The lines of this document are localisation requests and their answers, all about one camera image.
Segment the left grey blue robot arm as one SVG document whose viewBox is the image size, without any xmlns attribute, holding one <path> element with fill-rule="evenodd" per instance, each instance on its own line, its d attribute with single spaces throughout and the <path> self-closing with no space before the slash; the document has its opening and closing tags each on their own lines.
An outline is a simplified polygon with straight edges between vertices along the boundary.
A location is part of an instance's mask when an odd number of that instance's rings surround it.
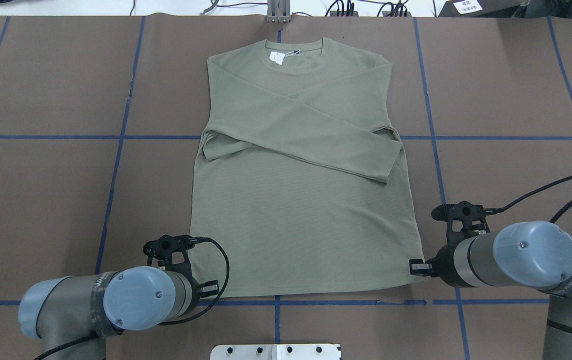
<svg viewBox="0 0 572 360">
<path fill-rule="evenodd" d="M 103 360 L 107 338 L 191 321 L 197 303 L 219 293 L 216 280 L 199 284 L 150 266 L 63 276 L 32 285 L 17 320 L 26 337 L 41 342 L 39 360 Z"/>
</svg>

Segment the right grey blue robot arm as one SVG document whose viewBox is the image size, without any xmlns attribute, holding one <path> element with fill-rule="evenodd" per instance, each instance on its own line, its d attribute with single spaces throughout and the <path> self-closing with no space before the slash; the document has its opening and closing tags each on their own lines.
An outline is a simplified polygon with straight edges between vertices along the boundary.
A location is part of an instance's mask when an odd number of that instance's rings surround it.
<svg viewBox="0 0 572 360">
<path fill-rule="evenodd" d="M 549 296 L 542 357 L 572 360 L 572 237 L 557 224 L 572 200 L 548 221 L 526 221 L 492 232 L 486 218 L 572 180 L 539 187 L 499 208 L 462 201 L 435 207 L 431 217 L 446 223 L 447 243 L 429 260 L 410 259 L 413 276 L 440 278 L 456 289 L 522 286 Z"/>
</svg>

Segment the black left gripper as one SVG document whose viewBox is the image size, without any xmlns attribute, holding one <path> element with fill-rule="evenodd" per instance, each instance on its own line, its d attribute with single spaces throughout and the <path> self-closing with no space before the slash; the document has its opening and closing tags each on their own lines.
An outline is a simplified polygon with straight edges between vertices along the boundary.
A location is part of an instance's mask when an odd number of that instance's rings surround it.
<svg viewBox="0 0 572 360">
<path fill-rule="evenodd" d="M 192 275 L 192 269 L 188 265 L 181 267 L 181 284 L 184 291 L 184 301 L 181 306 L 181 315 L 184 318 L 199 318 L 205 315 L 220 297 L 220 285 L 218 280 L 209 280 L 199 283 Z M 197 310 L 200 301 L 207 297 L 213 297 L 202 310 Z"/>
</svg>

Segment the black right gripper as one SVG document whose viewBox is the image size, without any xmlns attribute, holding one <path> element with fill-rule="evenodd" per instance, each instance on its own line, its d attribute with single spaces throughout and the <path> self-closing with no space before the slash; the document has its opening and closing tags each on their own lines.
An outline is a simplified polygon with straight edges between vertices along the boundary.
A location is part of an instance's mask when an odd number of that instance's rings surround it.
<svg viewBox="0 0 572 360">
<path fill-rule="evenodd" d="M 461 277 L 456 270 L 454 253 L 458 243 L 442 246 L 437 254 L 429 260 L 410 259 L 410 274 L 414 276 L 440 278 L 447 285 L 459 289 Z"/>
</svg>

